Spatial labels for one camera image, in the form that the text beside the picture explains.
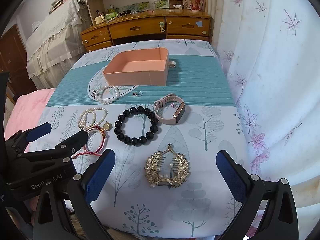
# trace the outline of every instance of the black bead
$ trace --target black bead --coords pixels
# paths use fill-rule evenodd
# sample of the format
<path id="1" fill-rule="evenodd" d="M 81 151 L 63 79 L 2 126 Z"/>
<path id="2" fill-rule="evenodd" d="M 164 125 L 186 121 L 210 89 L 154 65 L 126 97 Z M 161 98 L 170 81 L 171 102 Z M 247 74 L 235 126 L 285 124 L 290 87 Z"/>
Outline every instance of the black bead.
<path id="1" fill-rule="evenodd" d="M 124 142 L 125 144 L 129 144 L 130 141 L 131 141 L 131 139 L 130 139 L 129 136 L 125 136 L 125 137 L 123 138 L 123 142 Z"/>
<path id="2" fill-rule="evenodd" d="M 145 143 L 147 142 L 147 138 L 145 138 L 144 136 L 140 136 L 140 137 L 139 137 L 139 142 L 140 142 L 141 144 L 145 144 Z"/>
<path id="3" fill-rule="evenodd" d="M 137 108 L 135 108 L 134 106 L 130 108 L 130 113 L 131 114 L 136 114 L 137 113 Z"/>
<path id="4" fill-rule="evenodd" d="M 151 123 L 151 124 L 154 124 L 154 125 L 158 125 L 159 120 L 156 119 L 156 118 L 154 118 L 154 119 L 151 119 L 150 123 Z"/>
<path id="5" fill-rule="evenodd" d="M 124 111 L 123 111 L 123 115 L 124 115 L 125 117 L 129 117 L 129 116 L 130 116 L 130 111 L 129 111 L 129 110 L 124 110 Z"/>
<path id="6" fill-rule="evenodd" d="M 153 132 L 147 132 L 146 133 L 146 138 L 148 139 L 148 140 L 152 140 L 153 138 L 154 138 L 154 134 L 153 134 Z"/>
<path id="7" fill-rule="evenodd" d="M 125 120 L 124 115 L 123 115 L 123 114 L 119 115 L 119 116 L 118 116 L 118 120 L 119 120 L 120 122 L 123 122 L 123 121 Z"/>
<path id="8" fill-rule="evenodd" d="M 139 141 L 138 141 L 137 138 L 135 138 L 135 137 L 131 138 L 131 144 L 132 144 L 133 146 L 137 145 L 138 143 L 139 143 Z"/>
<path id="9" fill-rule="evenodd" d="M 120 121 L 116 121 L 115 122 L 115 127 L 119 127 L 120 128 L 121 126 L 122 126 L 122 123 Z"/>
<path id="10" fill-rule="evenodd" d="M 143 110 L 144 110 L 144 108 L 142 106 L 138 106 L 137 107 L 137 113 L 138 114 L 143 114 L 144 113 Z"/>
<path id="11" fill-rule="evenodd" d="M 115 130 L 114 130 L 115 134 L 119 134 L 121 133 L 121 129 L 119 127 L 116 127 Z"/>
<path id="12" fill-rule="evenodd" d="M 153 132 L 153 133 L 157 132 L 157 131 L 158 131 L 158 126 L 156 126 L 156 125 L 151 125 L 151 126 L 150 126 L 150 131 Z"/>
<path id="13" fill-rule="evenodd" d="M 145 115 L 148 115 L 148 114 L 150 114 L 150 109 L 149 108 L 145 108 L 145 109 L 143 109 L 143 112 L 144 112 Z"/>
<path id="14" fill-rule="evenodd" d="M 153 119 L 153 118 L 155 118 L 155 117 L 156 117 L 156 115 L 155 115 L 154 112 L 150 112 L 150 113 L 148 114 L 148 118 L 149 118 L 149 119 Z"/>
<path id="15" fill-rule="evenodd" d="M 123 133 L 119 133 L 119 134 L 117 135 L 117 138 L 118 138 L 119 141 L 122 141 L 123 138 L 124 138 L 124 134 L 123 134 Z"/>

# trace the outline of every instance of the blue sticky note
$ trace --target blue sticky note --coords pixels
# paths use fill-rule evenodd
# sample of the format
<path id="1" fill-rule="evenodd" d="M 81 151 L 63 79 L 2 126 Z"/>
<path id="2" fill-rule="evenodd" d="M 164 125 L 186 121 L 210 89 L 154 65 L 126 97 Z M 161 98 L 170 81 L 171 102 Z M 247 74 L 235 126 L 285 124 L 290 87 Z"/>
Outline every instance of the blue sticky note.
<path id="1" fill-rule="evenodd" d="M 202 21 L 196 22 L 196 25 L 198 25 L 198 27 L 202 27 Z"/>

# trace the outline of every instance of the watch face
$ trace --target watch face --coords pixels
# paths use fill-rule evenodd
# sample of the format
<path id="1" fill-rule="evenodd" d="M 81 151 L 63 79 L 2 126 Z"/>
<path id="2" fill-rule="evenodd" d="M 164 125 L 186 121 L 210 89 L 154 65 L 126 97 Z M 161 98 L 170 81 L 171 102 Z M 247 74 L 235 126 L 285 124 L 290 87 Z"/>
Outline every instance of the watch face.
<path id="1" fill-rule="evenodd" d="M 173 115 L 173 118 L 176 119 L 176 123 L 179 122 L 179 120 L 181 119 L 185 110 L 186 110 L 186 104 L 184 102 L 182 102 L 180 104 L 179 108 L 177 109 L 177 111 Z"/>

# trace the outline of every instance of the white pearl necklace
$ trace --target white pearl necklace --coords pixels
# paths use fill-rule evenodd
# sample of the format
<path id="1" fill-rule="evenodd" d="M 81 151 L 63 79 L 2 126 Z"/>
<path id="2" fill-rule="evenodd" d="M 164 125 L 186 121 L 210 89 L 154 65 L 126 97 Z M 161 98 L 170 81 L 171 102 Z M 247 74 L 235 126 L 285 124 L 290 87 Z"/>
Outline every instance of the white pearl necklace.
<path id="1" fill-rule="evenodd" d="M 104 111 L 103 117 L 101 118 L 101 120 L 99 122 L 96 122 L 97 114 L 94 112 L 96 110 L 103 110 Z M 87 116 L 89 113 L 93 114 L 93 120 L 91 122 L 91 125 L 87 126 Z M 81 130 L 87 131 L 94 126 L 100 125 L 105 120 L 106 117 L 107 117 L 107 110 L 104 109 L 103 107 L 89 108 L 89 109 L 85 110 L 84 112 L 82 112 L 82 114 L 80 115 L 79 121 L 78 121 L 78 127 Z"/>
<path id="2" fill-rule="evenodd" d="M 104 90 L 107 88 L 113 88 L 116 92 L 116 96 L 114 98 L 112 98 L 111 100 L 98 99 L 98 96 L 102 95 Z M 94 97 L 94 100 L 98 101 L 100 104 L 111 104 L 112 102 L 114 102 L 115 100 L 117 100 L 120 97 L 120 91 L 116 86 L 108 85 L 108 86 L 100 87 L 97 90 L 93 90 L 93 97 Z"/>

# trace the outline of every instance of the gold pendant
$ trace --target gold pendant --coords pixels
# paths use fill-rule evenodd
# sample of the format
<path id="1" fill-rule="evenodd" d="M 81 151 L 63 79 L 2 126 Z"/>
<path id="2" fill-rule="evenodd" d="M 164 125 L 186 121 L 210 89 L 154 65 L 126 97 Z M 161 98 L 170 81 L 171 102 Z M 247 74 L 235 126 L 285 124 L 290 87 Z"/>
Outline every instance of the gold pendant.
<path id="1" fill-rule="evenodd" d="M 104 129 L 104 130 L 109 131 L 111 128 L 112 128 L 112 124 L 109 123 L 109 122 L 106 122 L 106 123 L 103 125 L 103 129 Z"/>
<path id="2" fill-rule="evenodd" d="M 175 155 L 175 158 L 172 158 L 173 163 L 170 164 L 170 166 L 173 168 L 172 172 L 174 174 L 174 178 L 172 179 L 168 178 L 168 176 L 165 177 L 159 174 L 163 159 L 165 158 L 163 155 L 167 152 L 172 152 Z M 183 154 L 176 153 L 172 149 L 172 144 L 168 144 L 167 150 L 164 152 L 154 152 L 154 154 L 148 158 L 144 169 L 146 170 L 146 177 L 151 183 L 151 188 L 154 188 L 156 185 L 170 185 L 171 187 L 179 187 L 183 182 L 186 181 L 186 178 L 189 174 L 189 162 Z"/>

